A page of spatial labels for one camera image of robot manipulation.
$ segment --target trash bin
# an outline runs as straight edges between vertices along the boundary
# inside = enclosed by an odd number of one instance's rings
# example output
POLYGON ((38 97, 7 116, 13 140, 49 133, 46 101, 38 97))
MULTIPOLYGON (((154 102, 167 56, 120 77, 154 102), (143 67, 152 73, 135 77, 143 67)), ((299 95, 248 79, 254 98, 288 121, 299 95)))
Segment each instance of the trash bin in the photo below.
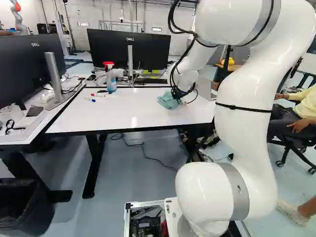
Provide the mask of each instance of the trash bin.
POLYGON ((45 233, 54 206, 34 179, 0 179, 0 234, 37 237, 45 233))

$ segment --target person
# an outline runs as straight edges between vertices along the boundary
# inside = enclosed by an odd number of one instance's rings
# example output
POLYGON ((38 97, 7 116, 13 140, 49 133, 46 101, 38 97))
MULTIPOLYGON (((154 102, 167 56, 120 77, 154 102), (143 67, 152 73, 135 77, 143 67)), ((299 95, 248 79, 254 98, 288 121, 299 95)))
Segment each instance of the person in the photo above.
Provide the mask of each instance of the person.
POLYGON ((306 149, 299 139, 312 139, 316 136, 316 85, 298 93, 276 94, 275 100, 288 99, 301 101, 293 109, 274 104, 270 117, 267 140, 275 136, 280 140, 293 142, 298 149, 306 149))
POLYGON ((311 217, 316 214, 316 197, 313 197, 311 200, 298 207, 283 200, 278 200, 276 209, 288 215, 298 225, 306 226, 311 217))

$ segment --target dark pants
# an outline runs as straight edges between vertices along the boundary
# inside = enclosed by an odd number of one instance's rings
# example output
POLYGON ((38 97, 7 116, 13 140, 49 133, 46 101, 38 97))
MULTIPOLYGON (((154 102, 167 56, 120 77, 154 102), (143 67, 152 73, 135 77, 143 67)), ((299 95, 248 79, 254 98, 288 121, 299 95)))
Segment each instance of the dark pants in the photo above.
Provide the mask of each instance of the dark pants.
POLYGON ((309 140, 316 137, 316 126, 309 125, 299 133, 292 133, 293 127, 287 127, 289 124, 295 123, 302 119, 293 110, 285 110, 282 107, 273 105, 272 113, 270 117, 267 140, 272 140, 275 136, 281 141, 284 141, 284 137, 288 141, 294 143, 296 148, 302 148, 302 140, 309 140))

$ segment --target laptop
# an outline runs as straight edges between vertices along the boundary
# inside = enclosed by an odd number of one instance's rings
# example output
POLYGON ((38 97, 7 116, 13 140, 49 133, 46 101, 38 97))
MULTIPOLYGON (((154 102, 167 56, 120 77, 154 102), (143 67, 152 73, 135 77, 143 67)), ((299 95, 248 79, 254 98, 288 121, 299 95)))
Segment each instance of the laptop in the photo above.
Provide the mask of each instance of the laptop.
POLYGON ((198 95, 209 101, 216 100, 217 98, 217 91, 212 90, 212 81, 208 78, 198 77, 195 89, 198 91, 198 95))

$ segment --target mouse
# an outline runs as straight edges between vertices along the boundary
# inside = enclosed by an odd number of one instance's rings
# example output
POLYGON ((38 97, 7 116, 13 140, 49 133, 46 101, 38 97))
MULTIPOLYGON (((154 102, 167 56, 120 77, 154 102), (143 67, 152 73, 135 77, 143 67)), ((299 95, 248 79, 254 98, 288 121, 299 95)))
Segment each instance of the mouse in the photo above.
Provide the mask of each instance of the mouse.
POLYGON ((87 78, 87 80, 95 80, 96 77, 97 76, 95 74, 92 74, 91 76, 87 78))

